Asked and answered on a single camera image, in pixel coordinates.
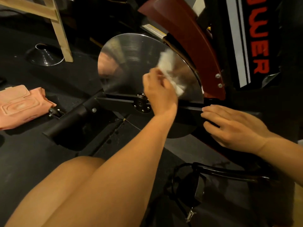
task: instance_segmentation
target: wooden furniture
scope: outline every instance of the wooden furniture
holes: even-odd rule
[[[49,18],[55,30],[65,61],[73,62],[58,7],[54,0],[44,0],[44,3],[45,6],[28,0],[0,0],[1,5]]]

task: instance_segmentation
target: shiny metal disc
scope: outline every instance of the shiny metal disc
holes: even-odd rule
[[[98,58],[98,73],[104,92],[128,96],[143,92],[142,76],[157,66],[160,53],[166,49],[169,47],[146,35],[127,33],[111,38]],[[173,75],[187,86],[180,99],[203,102],[196,74],[176,53]]]

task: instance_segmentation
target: black conical base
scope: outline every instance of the black conical base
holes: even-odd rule
[[[62,51],[52,45],[37,44],[25,53],[25,60],[39,66],[53,66],[64,60]]]

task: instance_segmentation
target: forearm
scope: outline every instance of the forearm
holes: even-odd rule
[[[284,138],[268,138],[258,155],[303,185],[303,147]]]
[[[139,226],[172,119],[154,117],[106,161],[45,226]]]

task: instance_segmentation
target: pink wipes package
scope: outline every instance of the pink wipes package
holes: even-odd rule
[[[38,87],[28,91],[24,85],[0,91],[0,130],[13,129],[48,112],[56,104],[45,98]]]

